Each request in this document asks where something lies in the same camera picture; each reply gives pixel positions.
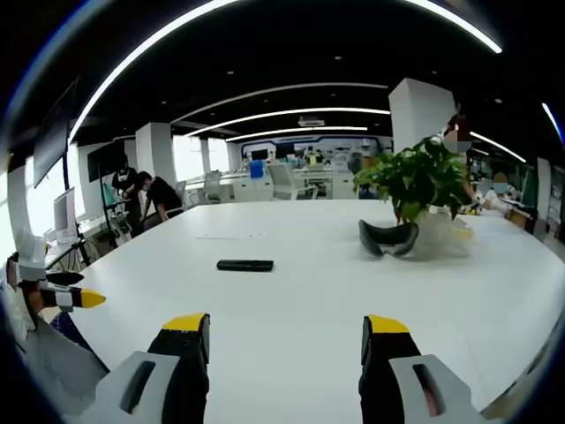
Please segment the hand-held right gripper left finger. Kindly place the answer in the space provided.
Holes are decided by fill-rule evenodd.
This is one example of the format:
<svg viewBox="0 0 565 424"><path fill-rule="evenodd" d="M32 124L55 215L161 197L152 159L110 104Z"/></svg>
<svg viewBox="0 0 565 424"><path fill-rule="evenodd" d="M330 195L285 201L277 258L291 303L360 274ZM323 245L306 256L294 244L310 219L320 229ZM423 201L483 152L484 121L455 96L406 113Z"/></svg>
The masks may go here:
<svg viewBox="0 0 565 424"><path fill-rule="evenodd" d="M176 317L96 386L80 423L202 423L209 378L207 313Z"/></svg>

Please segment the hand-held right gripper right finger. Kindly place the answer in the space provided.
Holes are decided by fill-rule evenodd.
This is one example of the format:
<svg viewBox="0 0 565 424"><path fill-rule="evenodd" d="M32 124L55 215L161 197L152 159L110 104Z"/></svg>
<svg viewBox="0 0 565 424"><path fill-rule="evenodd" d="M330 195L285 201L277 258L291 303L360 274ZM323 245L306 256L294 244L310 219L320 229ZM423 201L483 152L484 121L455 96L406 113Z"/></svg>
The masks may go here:
<svg viewBox="0 0 565 424"><path fill-rule="evenodd" d="M484 423L471 390L434 355L420 352L401 322L363 320L358 394L364 423Z"/></svg>

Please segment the person's left hand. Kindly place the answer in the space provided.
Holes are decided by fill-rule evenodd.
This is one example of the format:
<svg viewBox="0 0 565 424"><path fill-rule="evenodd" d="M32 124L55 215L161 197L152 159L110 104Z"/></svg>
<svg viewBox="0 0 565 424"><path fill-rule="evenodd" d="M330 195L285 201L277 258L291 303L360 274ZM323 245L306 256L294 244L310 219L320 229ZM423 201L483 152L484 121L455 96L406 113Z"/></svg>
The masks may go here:
<svg viewBox="0 0 565 424"><path fill-rule="evenodd" d="M41 296L41 288L36 282L23 282L19 285L23 292L27 311L32 319L34 326L38 323L38 314L44 308Z"/></svg>

